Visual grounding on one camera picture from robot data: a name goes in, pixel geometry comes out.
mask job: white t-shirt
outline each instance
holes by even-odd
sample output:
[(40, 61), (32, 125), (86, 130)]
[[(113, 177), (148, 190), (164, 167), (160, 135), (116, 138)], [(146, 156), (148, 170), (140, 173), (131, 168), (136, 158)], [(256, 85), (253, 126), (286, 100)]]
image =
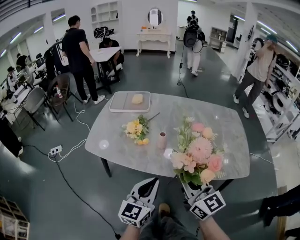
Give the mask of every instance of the white t-shirt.
[(256, 58), (247, 68), (248, 72), (257, 80), (265, 82), (268, 77), (269, 66), (273, 68), (276, 64), (276, 57), (273, 59), (273, 50), (267, 49), (261, 58)]

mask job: power outlet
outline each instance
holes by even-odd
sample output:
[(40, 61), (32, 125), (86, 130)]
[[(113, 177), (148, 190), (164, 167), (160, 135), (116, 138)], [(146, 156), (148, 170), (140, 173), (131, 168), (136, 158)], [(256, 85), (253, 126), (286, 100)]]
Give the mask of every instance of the power outlet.
[(59, 145), (59, 146), (57, 146), (57, 147), (55, 147), (55, 148), (52, 148), (52, 149), (50, 150), (50, 154), (55, 155), (55, 154), (58, 154), (58, 153), (61, 152), (61, 151), (62, 151), (62, 146)]

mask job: flower bouquet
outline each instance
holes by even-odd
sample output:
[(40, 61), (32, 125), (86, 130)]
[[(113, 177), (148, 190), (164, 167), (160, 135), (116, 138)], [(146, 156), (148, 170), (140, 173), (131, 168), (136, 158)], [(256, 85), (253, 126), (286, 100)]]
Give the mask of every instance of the flower bouquet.
[(191, 117), (184, 117), (183, 125), (174, 130), (179, 142), (179, 150), (171, 155), (174, 171), (189, 186), (209, 183), (222, 168), (223, 150), (214, 143), (217, 134)]
[(147, 145), (149, 139), (146, 135), (149, 133), (148, 123), (150, 120), (146, 119), (143, 115), (139, 115), (136, 120), (131, 121), (122, 127), (127, 137), (135, 140), (138, 145)]

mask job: white vanity table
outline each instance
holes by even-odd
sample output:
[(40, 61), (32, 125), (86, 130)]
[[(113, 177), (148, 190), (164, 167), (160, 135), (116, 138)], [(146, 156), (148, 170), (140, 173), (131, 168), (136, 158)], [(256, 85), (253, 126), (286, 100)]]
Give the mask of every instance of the white vanity table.
[(167, 43), (167, 57), (170, 58), (171, 35), (167, 30), (165, 19), (162, 12), (154, 7), (148, 12), (148, 19), (145, 20), (147, 29), (142, 29), (137, 35), (137, 54), (138, 57), (142, 52), (142, 42), (145, 41), (160, 41)]

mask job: round mirror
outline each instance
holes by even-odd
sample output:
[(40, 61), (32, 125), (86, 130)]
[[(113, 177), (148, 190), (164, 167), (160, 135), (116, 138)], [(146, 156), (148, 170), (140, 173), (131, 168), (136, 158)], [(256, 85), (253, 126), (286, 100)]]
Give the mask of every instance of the round mirror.
[(159, 9), (153, 8), (148, 13), (148, 21), (152, 26), (157, 27), (163, 21), (163, 14)]

